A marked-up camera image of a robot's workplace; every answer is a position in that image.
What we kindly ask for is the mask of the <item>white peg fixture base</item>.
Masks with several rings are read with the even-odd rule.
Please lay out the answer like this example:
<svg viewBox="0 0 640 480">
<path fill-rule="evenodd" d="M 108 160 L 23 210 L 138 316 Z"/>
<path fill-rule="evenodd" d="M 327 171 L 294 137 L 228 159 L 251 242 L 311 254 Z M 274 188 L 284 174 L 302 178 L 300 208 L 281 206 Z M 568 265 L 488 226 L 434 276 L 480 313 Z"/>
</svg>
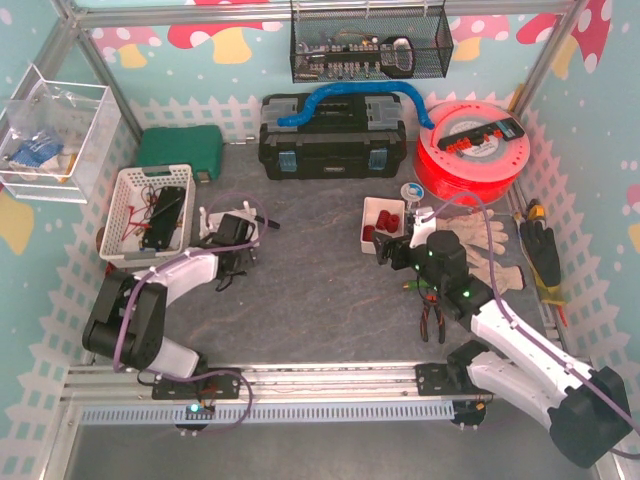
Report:
<svg viewBox="0 0 640 480">
<path fill-rule="evenodd" d="M 223 226 L 231 225 L 232 220 L 238 219 L 241 219 L 241 225 L 248 224 L 247 239 L 249 241 L 256 241 L 259 237 L 257 209 L 247 200 L 243 201 L 243 206 L 239 209 L 208 213 L 204 206 L 200 206 L 198 211 L 200 240 L 211 233 L 222 234 Z"/>
</svg>

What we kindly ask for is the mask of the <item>large red spring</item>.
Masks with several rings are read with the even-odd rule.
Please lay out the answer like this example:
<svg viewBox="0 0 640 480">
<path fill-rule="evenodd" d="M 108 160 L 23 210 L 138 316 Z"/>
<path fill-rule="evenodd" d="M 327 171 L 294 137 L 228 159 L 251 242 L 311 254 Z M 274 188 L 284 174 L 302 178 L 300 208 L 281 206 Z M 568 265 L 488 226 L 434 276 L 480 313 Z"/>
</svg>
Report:
<svg viewBox="0 0 640 480">
<path fill-rule="evenodd" d="M 400 225 L 400 217 L 398 215 L 390 215 L 387 219 L 386 228 L 389 233 L 396 233 Z"/>
</svg>

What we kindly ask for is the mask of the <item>black handled screwdriver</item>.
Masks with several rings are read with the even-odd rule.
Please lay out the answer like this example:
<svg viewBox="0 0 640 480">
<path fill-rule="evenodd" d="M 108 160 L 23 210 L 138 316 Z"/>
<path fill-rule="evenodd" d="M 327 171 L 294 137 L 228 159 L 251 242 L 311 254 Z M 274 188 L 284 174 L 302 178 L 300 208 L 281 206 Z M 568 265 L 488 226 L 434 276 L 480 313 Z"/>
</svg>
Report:
<svg viewBox="0 0 640 480">
<path fill-rule="evenodd" d="M 259 215 L 255 215 L 253 219 L 255 222 L 266 225 L 268 228 L 271 228 L 271 229 L 279 230 L 281 228 L 281 225 L 278 222 L 271 219 L 265 219 L 264 217 Z"/>
</svg>

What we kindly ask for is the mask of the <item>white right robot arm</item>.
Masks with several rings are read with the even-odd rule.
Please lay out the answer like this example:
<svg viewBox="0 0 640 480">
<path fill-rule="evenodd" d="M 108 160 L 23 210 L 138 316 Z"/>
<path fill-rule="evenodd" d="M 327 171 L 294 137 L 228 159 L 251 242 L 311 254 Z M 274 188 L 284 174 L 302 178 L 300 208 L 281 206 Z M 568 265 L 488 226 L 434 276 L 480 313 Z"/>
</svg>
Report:
<svg viewBox="0 0 640 480">
<path fill-rule="evenodd" d="M 414 270 L 444 316 L 475 335 L 448 359 L 449 381 L 458 389 L 506 400 L 536 420 L 581 468 L 638 431 L 622 378 L 609 367 L 596 370 L 575 359 L 520 319 L 471 274 L 455 233 L 435 231 L 418 246 L 408 237 L 376 233 L 373 244 L 379 264 Z"/>
</svg>

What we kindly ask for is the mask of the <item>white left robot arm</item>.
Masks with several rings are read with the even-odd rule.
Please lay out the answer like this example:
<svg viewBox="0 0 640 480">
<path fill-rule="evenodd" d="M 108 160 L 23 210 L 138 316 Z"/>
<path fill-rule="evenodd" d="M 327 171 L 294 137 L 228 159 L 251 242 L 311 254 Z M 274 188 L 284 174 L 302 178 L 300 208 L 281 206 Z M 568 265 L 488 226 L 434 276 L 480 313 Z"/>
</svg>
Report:
<svg viewBox="0 0 640 480">
<path fill-rule="evenodd" d="M 202 355 L 165 336 L 167 307 L 211 282 L 220 293 L 247 274 L 259 230 L 255 220 L 223 213 L 213 230 L 176 258 L 136 273 L 116 269 L 103 281 L 82 346 L 120 368 L 189 379 Z"/>
</svg>

